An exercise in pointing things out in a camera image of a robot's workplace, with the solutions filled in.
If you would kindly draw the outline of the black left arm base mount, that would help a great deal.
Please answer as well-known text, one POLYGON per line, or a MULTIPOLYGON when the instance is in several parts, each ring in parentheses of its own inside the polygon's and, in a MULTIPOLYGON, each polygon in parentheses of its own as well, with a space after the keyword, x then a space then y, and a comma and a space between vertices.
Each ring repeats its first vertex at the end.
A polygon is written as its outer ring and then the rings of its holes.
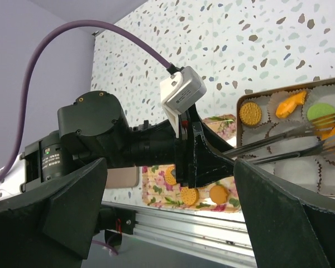
POLYGON ((122 235, 132 235, 135 227, 136 211, 101 205, 94 233, 104 232, 104 243, 117 248, 122 243, 122 235))

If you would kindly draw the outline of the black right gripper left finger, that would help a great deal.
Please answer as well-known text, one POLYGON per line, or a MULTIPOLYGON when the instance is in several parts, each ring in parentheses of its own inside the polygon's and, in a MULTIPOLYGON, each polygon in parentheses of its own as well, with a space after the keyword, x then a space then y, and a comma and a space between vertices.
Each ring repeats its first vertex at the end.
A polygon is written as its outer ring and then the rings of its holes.
POLYGON ((107 179, 104 159, 0 201, 0 267, 81 267, 107 179))

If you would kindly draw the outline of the metal tongs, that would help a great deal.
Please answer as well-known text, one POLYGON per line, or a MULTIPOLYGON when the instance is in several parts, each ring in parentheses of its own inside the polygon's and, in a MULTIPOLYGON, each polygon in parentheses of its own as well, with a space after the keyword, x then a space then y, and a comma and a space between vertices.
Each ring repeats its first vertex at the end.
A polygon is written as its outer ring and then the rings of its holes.
POLYGON ((335 155, 335 153, 323 150, 323 140, 321 139, 322 134, 331 131, 333 128, 335 128, 335 113, 319 117, 280 134, 226 151, 223 155, 237 158, 264 147, 273 147, 274 145, 281 146, 282 148, 277 149, 277 153, 275 154, 251 159, 250 163, 264 165, 308 156, 335 155))

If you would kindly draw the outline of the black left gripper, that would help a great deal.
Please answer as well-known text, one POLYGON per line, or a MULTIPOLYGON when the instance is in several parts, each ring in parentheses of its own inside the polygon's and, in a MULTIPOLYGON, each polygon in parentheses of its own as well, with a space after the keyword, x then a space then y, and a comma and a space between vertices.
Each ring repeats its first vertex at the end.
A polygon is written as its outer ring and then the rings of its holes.
POLYGON ((58 110, 59 136, 80 166, 104 158, 109 168, 173 164, 182 186, 203 187, 233 175, 232 146, 190 107, 173 128, 168 120, 130 127, 113 94, 92 91, 58 110))

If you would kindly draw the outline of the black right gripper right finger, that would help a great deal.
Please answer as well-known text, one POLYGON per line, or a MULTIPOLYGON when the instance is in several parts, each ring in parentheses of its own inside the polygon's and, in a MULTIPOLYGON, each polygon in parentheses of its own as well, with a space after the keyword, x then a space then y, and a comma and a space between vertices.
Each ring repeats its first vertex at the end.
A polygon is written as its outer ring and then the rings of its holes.
POLYGON ((335 267, 335 199, 245 160, 234 178, 258 267, 335 267))

